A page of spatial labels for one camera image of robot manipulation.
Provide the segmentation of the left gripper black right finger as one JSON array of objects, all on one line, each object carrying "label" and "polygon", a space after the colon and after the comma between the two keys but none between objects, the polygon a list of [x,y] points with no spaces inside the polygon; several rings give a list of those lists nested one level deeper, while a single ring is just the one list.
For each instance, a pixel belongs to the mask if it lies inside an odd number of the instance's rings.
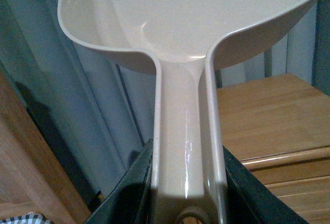
[{"label": "left gripper black right finger", "polygon": [[219,223],[307,223],[222,148]]}]

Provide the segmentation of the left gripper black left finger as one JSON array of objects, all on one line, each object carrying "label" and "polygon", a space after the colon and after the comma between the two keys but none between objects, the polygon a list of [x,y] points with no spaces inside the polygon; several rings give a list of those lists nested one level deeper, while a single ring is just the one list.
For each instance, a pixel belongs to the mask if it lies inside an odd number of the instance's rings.
[{"label": "left gripper black left finger", "polygon": [[148,223],[153,141],[150,139],[87,223]]}]

